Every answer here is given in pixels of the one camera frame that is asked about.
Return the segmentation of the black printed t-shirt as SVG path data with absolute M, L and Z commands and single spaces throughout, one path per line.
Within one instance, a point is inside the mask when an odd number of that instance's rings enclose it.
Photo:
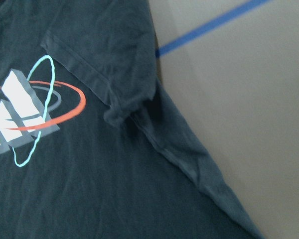
M 0 0 L 0 239 L 260 239 L 157 77 L 146 0 Z

